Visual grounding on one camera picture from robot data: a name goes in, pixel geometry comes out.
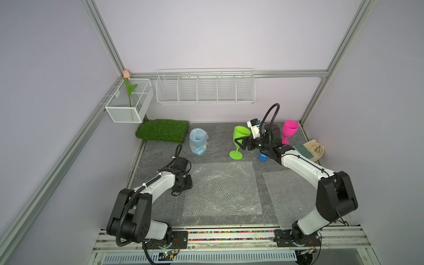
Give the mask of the green plastic wine glass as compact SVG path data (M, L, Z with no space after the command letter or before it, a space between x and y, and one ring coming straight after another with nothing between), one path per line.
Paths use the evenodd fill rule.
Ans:
M234 129L233 140L236 146L236 150L230 152L230 157L234 160L242 159L243 155L240 152L241 147L244 144L244 139L251 135L249 128L237 126Z

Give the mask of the blue tape dispenser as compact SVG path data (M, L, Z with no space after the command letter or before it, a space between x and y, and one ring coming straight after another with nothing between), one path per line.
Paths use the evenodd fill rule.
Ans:
M258 159L262 162L267 162L267 160L269 159L268 153L265 151L260 151Z

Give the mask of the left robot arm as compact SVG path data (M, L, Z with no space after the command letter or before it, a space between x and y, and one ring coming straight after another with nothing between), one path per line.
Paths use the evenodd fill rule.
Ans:
M119 247L147 241L170 245L172 226L152 219L152 205L170 190L177 197L193 187L191 163L180 156L182 145L176 147L171 162L157 171L157 175L134 189L119 192L107 224L107 234L115 237Z

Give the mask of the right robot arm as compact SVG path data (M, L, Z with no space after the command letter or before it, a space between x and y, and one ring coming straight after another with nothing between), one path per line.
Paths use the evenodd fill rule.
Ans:
M295 221L290 230L284 231L284 239L302 245L319 230L337 219L355 211L358 201L350 176L319 166L303 156L294 147L283 143L280 128L274 123L280 105L272 105L268 114L272 114L269 123L264 119L253 119L247 126L234 129L233 141L236 150L231 158L241 159L241 150L259 150L280 165L293 170L308 181L316 190L315 206L311 212Z

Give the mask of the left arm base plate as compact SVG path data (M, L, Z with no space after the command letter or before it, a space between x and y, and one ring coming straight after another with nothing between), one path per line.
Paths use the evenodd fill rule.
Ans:
M188 245L187 231L172 231L171 235L167 235L163 240L150 240L146 243L148 250L168 250L168 249L186 249Z

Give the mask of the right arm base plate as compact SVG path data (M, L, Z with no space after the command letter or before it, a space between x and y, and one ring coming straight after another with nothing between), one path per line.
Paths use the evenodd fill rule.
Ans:
M274 231L274 242L278 247L319 247L321 246L321 237L317 232L311 235L304 235L298 229Z

